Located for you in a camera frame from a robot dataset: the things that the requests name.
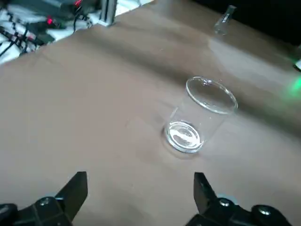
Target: cable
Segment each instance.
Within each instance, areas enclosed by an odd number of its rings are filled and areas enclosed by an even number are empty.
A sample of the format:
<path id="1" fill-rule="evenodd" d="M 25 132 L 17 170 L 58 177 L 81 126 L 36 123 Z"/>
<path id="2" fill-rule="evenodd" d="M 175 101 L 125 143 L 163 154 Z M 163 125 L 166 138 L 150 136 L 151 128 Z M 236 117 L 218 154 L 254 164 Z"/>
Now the cable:
<path id="1" fill-rule="evenodd" d="M 76 31 L 76 22 L 77 22 L 78 18 L 79 18 L 79 15 L 76 15 L 76 17 L 74 18 L 74 21 L 73 21 L 73 33 L 75 33 L 75 31 Z"/>
<path id="2" fill-rule="evenodd" d="M 6 47 L 6 49 L 0 53 L 0 57 L 3 56 L 9 50 L 9 48 L 11 48 L 15 43 L 16 43 L 16 41 L 11 42 L 10 45 L 8 47 Z"/>

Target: metal bolt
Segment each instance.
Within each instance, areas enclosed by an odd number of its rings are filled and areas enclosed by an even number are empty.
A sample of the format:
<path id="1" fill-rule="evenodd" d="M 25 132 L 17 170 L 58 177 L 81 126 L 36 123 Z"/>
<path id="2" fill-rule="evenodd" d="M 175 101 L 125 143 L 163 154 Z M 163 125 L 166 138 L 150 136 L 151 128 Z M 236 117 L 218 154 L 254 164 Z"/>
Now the metal bolt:
<path id="1" fill-rule="evenodd" d="M 49 198 L 45 198 L 45 199 L 43 199 L 43 200 L 40 202 L 40 205 L 41 205 L 41 206 L 45 206 L 45 205 L 47 205 L 49 202 L 50 202 Z"/>
<path id="2" fill-rule="evenodd" d="M 227 199 L 221 199 L 220 204 L 224 207 L 230 206 L 230 202 Z"/>
<path id="3" fill-rule="evenodd" d="M 264 206 L 259 207 L 258 210 L 259 210 L 259 212 L 261 214 L 266 215 L 266 216 L 268 216 L 268 215 L 271 214 L 271 212 L 269 211 L 269 209 L 267 207 L 264 207 Z"/>

